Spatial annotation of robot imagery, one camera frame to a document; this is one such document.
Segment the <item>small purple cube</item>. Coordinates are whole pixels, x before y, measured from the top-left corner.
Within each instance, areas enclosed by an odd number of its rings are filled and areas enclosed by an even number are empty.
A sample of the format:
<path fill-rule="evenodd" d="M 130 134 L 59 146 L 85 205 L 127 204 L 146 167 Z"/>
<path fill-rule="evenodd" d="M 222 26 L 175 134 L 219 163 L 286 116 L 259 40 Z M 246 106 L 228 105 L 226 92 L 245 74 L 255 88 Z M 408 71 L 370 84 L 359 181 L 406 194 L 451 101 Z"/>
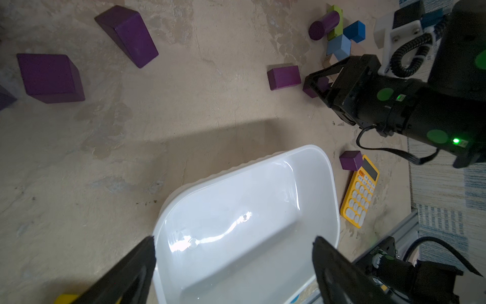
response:
<path fill-rule="evenodd" d="M 325 76 L 325 77 L 320 77 L 316 81 L 316 86 L 319 88 L 321 92 L 325 92 L 329 89 L 330 87 L 330 79 Z M 303 92 L 305 92 L 310 98 L 317 98 L 318 94 L 316 91 L 310 86 L 310 84 L 305 81 L 304 86 L 303 86 Z"/>

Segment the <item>purple cube cluster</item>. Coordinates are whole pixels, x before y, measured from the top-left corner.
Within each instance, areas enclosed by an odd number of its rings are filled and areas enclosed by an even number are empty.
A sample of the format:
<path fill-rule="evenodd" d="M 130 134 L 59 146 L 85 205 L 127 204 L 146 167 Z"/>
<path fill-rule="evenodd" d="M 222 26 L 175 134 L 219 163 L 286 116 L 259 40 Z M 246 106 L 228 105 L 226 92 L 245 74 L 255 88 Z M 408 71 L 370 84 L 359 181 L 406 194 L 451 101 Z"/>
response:
<path fill-rule="evenodd" d="M 80 72 L 65 54 L 16 56 L 25 92 L 45 104 L 85 101 Z"/>

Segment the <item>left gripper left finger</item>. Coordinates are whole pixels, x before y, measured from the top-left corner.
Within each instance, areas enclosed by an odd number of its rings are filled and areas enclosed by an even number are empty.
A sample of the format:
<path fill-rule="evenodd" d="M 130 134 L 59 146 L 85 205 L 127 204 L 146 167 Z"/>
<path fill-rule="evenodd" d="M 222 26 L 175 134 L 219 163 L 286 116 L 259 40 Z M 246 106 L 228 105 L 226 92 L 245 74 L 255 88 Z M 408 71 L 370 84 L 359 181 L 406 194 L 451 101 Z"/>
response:
<path fill-rule="evenodd" d="M 145 304 L 155 266 L 154 238 L 148 236 L 74 302 Z"/>

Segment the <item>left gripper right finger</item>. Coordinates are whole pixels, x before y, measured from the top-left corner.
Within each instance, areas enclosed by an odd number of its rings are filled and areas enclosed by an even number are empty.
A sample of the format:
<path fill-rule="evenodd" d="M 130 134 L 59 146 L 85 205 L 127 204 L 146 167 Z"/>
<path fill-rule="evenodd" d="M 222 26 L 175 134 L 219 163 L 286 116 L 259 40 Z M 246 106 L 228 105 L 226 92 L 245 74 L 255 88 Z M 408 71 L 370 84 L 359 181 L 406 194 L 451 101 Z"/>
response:
<path fill-rule="evenodd" d="M 313 242 L 312 262 L 324 303 L 393 302 L 321 236 Z"/>

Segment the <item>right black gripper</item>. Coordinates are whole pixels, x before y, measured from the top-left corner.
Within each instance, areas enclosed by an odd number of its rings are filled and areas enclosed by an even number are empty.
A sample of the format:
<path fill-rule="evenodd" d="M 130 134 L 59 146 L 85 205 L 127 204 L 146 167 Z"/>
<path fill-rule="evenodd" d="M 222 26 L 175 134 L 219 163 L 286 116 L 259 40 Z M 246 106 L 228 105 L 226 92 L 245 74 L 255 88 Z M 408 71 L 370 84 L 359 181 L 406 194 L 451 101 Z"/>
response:
<path fill-rule="evenodd" d="M 305 78 L 324 104 L 349 125 L 384 123 L 379 113 L 377 97 L 382 89 L 395 90 L 395 79 L 378 74 L 381 64 L 377 56 L 350 56 L 329 68 L 311 73 Z M 320 77 L 330 79 L 330 87 L 321 92 L 316 86 Z"/>

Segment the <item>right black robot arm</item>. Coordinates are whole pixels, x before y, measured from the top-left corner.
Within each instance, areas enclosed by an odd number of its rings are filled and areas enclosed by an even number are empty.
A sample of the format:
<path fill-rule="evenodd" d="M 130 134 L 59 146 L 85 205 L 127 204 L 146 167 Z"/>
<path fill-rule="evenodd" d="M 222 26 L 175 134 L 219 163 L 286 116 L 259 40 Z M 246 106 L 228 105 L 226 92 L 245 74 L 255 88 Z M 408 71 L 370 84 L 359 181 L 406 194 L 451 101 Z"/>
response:
<path fill-rule="evenodd" d="M 345 123 L 381 136 L 401 134 L 456 157 L 485 162 L 485 2 L 459 1 L 432 32 L 391 56 L 350 56 L 305 79 Z"/>

